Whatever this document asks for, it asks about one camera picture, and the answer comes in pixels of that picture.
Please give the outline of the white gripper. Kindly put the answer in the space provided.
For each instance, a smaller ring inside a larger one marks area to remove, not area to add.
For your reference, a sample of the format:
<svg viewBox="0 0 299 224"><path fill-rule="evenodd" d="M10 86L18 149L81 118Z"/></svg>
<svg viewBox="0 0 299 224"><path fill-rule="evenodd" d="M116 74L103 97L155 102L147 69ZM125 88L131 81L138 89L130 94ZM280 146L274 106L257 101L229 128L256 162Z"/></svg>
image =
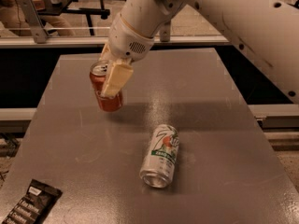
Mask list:
<svg viewBox="0 0 299 224"><path fill-rule="evenodd" d="M102 97L115 97L125 86L134 72L132 60L139 61L147 55L153 46L154 35L155 24L150 20L141 17L129 20L121 13L116 15L110 27L108 43L100 55L100 60L110 61L101 91Z"/></svg>

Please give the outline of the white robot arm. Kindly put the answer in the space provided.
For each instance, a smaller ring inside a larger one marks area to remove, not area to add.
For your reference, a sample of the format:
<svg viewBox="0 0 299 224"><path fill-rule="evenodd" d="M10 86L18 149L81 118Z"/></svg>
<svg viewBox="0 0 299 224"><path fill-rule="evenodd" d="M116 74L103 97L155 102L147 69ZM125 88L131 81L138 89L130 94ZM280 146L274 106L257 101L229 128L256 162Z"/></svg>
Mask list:
<svg viewBox="0 0 299 224"><path fill-rule="evenodd" d="M279 0L126 0L101 57L112 61L102 95L112 97L162 25L186 5L202 15L292 102L299 102L299 10Z"/></svg>

